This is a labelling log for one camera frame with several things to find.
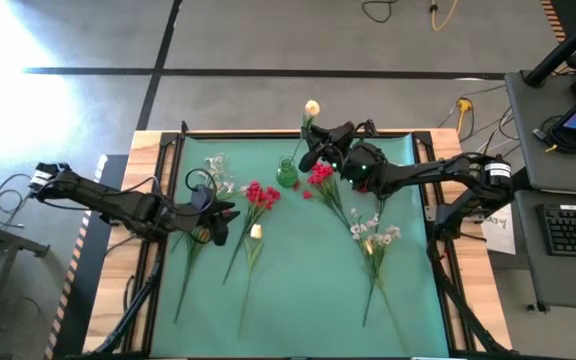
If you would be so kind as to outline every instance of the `green cloth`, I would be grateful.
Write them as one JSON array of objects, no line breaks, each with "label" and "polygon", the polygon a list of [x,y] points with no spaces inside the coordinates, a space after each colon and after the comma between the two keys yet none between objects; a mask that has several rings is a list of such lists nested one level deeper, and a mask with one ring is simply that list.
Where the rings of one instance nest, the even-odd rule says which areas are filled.
[{"label": "green cloth", "polygon": [[[370,139],[396,164],[413,164],[412,138]],[[183,147],[176,200],[186,202],[186,173],[203,167],[206,157],[218,152],[236,188],[258,180],[262,186],[281,191],[281,200],[266,212],[264,248],[254,269],[242,336],[238,337],[248,265],[240,249],[228,281],[222,285],[228,262],[241,234],[247,201],[233,201],[242,214],[229,226],[223,247],[204,247],[194,266],[178,323],[174,314],[186,263],[186,246],[167,246],[151,355],[195,356],[316,356],[394,357],[415,355],[447,357],[448,349],[437,289],[426,257],[426,233],[417,186],[408,186],[386,203],[380,230],[395,225],[402,238],[390,245],[382,274],[389,299],[405,342],[397,333],[383,297],[372,297],[366,327],[363,312],[368,297],[368,277],[362,255],[341,221],[316,199],[305,200],[307,174],[300,173],[298,191],[278,186],[275,174],[279,158],[292,154],[297,140],[197,140],[186,139]],[[298,163],[305,153],[302,144]],[[376,212],[373,194],[352,192],[339,181],[344,208],[363,214],[363,222]]]}]

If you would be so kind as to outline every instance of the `paper sheet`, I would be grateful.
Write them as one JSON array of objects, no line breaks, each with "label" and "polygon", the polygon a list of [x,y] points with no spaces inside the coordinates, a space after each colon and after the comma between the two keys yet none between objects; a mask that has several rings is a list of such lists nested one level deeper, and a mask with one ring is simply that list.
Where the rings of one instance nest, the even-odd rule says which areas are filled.
[{"label": "paper sheet", "polygon": [[515,236],[512,227],[510,204],[489,216],[481,225],[484,237],[488,240],[488,250],[515,255]]}]

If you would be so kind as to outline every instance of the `glass vase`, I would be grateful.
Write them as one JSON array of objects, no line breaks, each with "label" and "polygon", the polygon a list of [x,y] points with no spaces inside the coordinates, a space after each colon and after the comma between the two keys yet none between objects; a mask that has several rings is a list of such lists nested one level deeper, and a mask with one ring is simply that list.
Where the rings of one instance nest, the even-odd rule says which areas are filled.
[{"label": "glass vase", "polygon": [[289,157],[284,156],[279,159],[279,168],[277,169],[277,182],[285,188],[293,187],[299,180],[299,174],[295,167],[295,161]]}]

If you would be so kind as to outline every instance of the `concrete floor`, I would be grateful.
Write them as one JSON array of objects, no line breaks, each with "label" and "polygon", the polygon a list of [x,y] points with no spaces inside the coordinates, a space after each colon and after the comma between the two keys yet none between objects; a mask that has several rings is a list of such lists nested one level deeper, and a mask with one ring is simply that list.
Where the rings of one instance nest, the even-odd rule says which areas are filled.
[{"label": "concrete floor", "polygon": [[[442,3],[445,13],[448,5]],[[533,66],[556,45],[538,0],[462,0],[440,33],[430,29],[426,2],[400,1],[383,25],[367,19],[360,4],[185,0],[166,67],[506,72]],[[12,173],[31,174],[39,161],[69,162],[92,177],[100,155],[127,153],[148,76],[21,75],[19,69],[152,68],[171,5],[172,0],[0,0],[0,183]],[[434,127],[460,94],[498,84],[163,77],[148,129],[177,129],[182,120],[195,129],[295,128],[310,98],[322,104],[323,126],[372,118],[379,127]],[[471,99],[477,127],[509,106],[504,89]],[[455,115],[449,126],[455,126]],[[489,134],[468,140],[464,150],[477,149]],[[493,144],[503,140],[497,137]],[[509,159],[515,168],[523,164],[519,151]],[[12,185],[24,191],[23,182]],[[18,326],[6,334],[12,336],[0,334],[0,352],[14,353],[15,359],[43,354],[80,221],[79,213],[34,202],[19,214],[16,222],[26,227],[11,231],[51,244],[52,254],[18,257],[8,296],[33,298],[42,314],[33,316],[31,306],[16,308]],[[496,270],[496,276],[515,348],[576,357],[576,310],[523,312],[521,306],[534,295],[527,275],[513,271]]]}]

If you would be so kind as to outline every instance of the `computer keyboard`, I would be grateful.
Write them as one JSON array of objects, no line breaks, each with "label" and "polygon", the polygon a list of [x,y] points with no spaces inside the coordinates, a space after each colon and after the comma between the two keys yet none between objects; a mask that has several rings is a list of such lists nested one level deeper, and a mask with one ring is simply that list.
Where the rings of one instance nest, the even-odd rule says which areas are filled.
[{"label": "computer keyboard", "polygon": [[537,211],[548,254],[576,256],[576,206],[540,205]]}]

